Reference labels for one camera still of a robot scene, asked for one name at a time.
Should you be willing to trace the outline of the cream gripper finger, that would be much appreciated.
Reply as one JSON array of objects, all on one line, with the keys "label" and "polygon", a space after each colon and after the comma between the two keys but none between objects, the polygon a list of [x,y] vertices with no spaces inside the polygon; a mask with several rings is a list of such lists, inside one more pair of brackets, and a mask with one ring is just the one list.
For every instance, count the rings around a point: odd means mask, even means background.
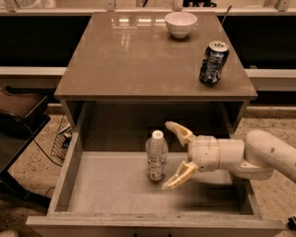
[{"label": "cream gripper finger", "polygon": [[179,123],[166,121],[165,126],[169,131],[177,136],[181,146],[185,146],[195,138],[195,135],[188,128],[180,125]]},{"label": "cream gripper finger", "polygon": [[198,167],[193,162],[183,161],[176,173],[163,184],[162,189],[166,191],[177,188],[188,181],[197,171]]}]

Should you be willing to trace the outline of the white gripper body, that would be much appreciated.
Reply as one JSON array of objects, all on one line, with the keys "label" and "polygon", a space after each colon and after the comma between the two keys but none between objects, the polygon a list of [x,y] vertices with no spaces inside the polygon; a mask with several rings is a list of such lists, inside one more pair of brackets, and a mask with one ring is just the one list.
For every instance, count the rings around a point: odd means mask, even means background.
[{"label": "white gripper body", "polygon": [[187,146],[187,159],[199,172],[213,172],[219,165],[219,143],[213,136],[200,135]]}]

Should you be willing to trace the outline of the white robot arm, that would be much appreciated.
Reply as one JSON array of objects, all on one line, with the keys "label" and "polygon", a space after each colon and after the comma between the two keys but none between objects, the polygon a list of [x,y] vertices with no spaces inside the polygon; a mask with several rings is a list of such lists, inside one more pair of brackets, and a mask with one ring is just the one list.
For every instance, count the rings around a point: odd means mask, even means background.
[{"label": "white robot arm", "polygon": [[187,161],[163,184],[163,190],[175,189],[196,172],[226,170],[249,180],[267,180],[274,170],[296,184],[296,148],[263,130],[254,129],[245,140],[218,139],[194,135],[186,127],[167,121],[182,146],[187,145]]}]

